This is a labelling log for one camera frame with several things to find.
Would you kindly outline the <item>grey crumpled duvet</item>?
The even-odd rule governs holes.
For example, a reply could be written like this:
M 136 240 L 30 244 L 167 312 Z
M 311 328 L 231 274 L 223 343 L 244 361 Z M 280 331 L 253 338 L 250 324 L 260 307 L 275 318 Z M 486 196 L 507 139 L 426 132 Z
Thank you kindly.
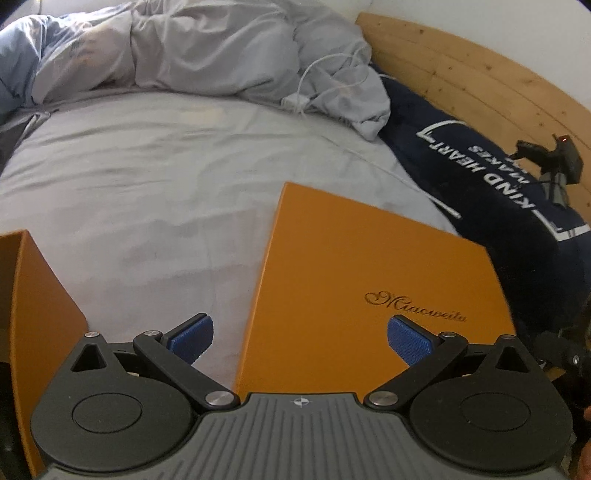
M 27 15 L 1 32 L 1 112 L 112 85 L 280 106 L 339 119 L 367 140 L 390 116 L 358 26 L 318 1 L 129 1 Z

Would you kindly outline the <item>orange box lid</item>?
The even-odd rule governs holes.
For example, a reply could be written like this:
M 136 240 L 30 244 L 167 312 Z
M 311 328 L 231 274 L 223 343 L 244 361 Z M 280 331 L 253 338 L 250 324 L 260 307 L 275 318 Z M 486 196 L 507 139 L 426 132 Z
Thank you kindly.
M 245 329 L 235 392 L 359 397 L 405 369 L 390 319 L 476 344 L 514 332 L 484 247 L 287 183 Z

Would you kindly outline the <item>grey bed sheet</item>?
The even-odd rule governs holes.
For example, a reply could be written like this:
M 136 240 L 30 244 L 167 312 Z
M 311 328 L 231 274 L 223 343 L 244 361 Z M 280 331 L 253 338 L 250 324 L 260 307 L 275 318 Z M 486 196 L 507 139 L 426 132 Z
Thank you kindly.
M 1 229 L 32 235 L 111 342 L 211 315 L 197 368 L 231 386 L 287 182 L 452 230 L 382 141 L 339 121 L 140 91 L 54 107 L 2 173 Z

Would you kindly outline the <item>black garment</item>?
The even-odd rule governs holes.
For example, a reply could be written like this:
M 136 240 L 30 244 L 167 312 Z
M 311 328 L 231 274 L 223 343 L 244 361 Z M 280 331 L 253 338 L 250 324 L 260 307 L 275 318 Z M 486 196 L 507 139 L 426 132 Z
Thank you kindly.
M 0 173 L 3 173 L 15 150 L 32 133 L 38 123 L 39 115 L 32 114 L 1 127 L 0 134 Z

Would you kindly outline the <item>orange box base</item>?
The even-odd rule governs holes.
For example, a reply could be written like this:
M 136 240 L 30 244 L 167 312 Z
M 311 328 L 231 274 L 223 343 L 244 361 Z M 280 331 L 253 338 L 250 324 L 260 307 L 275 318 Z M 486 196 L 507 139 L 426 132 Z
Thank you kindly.
M 26 230 L 1 236 L 1 477 L 43 469 L 32 413 L 61 363 L 87 331 L 84 314 Z

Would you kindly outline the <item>wooden headboard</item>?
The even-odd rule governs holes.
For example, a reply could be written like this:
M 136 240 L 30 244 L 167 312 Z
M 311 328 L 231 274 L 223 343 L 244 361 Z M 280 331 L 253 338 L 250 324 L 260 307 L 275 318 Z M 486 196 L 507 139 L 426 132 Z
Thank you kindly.
M 362 12 L 356 25 L 387 74 L 510 153 L 519 140 L 552 148 L 569 136 L 590 161 L 590 112 L 528 68 L 471 41 Z

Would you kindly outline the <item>white charger plug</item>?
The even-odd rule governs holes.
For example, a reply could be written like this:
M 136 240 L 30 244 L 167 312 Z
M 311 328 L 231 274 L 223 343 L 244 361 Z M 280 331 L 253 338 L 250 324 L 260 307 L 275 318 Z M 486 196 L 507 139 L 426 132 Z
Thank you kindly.
M 301 114 L 310 104 L 310 98 L 301 93 L 293 93 L 280 100 L 280 108 L 294 114 Z

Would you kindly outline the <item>navy pillow with white text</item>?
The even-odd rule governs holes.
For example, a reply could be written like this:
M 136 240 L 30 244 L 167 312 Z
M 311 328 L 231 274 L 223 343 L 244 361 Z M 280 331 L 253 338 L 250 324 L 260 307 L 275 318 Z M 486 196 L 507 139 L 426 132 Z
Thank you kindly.
M 486 248 L 519 336 L 590 330 L 590 226 L 547 200 L 542 183 L 476 130 L 397 80 L 380 137 L 416 184 L 443 202 L 464 238 Z

